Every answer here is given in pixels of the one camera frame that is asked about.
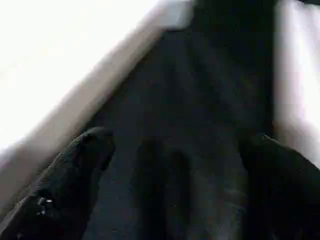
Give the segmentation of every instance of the dark cloth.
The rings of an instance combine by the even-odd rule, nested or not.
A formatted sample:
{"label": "dark cloth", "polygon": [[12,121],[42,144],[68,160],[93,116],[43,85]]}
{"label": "dark cloth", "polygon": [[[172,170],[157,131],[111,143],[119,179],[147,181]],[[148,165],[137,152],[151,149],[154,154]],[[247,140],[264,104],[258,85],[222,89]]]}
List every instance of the dark cloth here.
{"label": "dark cloth", "polygon": [[[113,131],[116,152],[101,179],[84,239],[164,239],[158,223],[165,224],[167,239],[242,239],[247,173],[236,135],[271,129],[269,85],[256,71],[239,66],[192,28],[166,32],[89,123]],[[147,159],[141,157],[154,138],[165,156],[151,151]],[[170,161],[177,151],[177,159],[187,159],[181,167],[185,175],[181,160]],[[155,181],[156,189],[164,188],[156,184],[162,176],[168,176],[171,199],[164,206],[176,203],[183,209],[181,196],[190,196],[184,204],[191,213],[184,221],[179,220],[183,210],[168,214],[159,201],[154,206],[148,201],[160,194],[148,194],[144,189],[152,184],[142,183]],[[152,223],[153,236],[146,227]]]}

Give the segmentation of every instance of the white surface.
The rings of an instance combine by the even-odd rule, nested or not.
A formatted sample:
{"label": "white surface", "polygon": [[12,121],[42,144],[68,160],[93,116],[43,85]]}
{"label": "white surface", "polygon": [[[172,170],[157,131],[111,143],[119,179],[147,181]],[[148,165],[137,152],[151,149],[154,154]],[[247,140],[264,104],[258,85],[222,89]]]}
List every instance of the white surface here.
{"label": "white surface", "polygon": [[0,215],[163,28],[179,26],[172,3],[0,1]]}
{"label": "white surface", "polygon": [[277,6],[275,124],[279,139],[320,167],[320,8]]}

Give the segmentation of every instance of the black fabric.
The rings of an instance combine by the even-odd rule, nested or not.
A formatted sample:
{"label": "black fabric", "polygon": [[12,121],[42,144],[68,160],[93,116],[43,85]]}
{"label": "black fabric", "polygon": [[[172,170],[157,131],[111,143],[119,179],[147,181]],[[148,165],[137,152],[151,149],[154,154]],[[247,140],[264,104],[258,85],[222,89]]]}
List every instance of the black fabric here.
{"label": "black fabric", "polygon": [[320,239],[319,169],[266,135],[246,137],[239,151],[249,175],[248,239]]}
{"label": "black fabric", "polygon": [[115,145],[103,127],[83,132],[30,186],[30,195],[10,213],[1,240],[79,240],[97,200],[98,183]]}
{"label": "black fabric", "polygon": [[[259,75],[264,74],[244,69],[194,29],[165,33],[89,123],[112,130],[117,150],[100,181],[84,239],[150,239],[146,224],[154,219],[152,214],[165,219],[162,223],[166,222],[168,239],[243,239],[247,173],[236,135],[246,129],[271,129],[266,97],[269,85]],[[159,159],[150,153],[141,160],[139,152],[153,137],[160,139],[164,152],[170,154]],[[179,178],[173,176],[180,174],[181,161],[158,167],[171,162],[171,152],[174,155],[176,151],[177,158],[188,159],[182,167],[187,174],[181,173]],[[165,200],[169,202],[165,206],[181,203],[181,196],[191,196],[185,198],[190,216],[185,215],[184,220],[179,216],[184,215],[186,206],[179,204],[174,210],[179,214],[165,214],[168,209],[152,205],[144,185],[137,184],[144,179],[157,182],[157,176],[161,179],[167,174],[161,169],[162,173],[172,171],[166,186],[171,200]],[[189,185],[188,190],[182,185]]]}

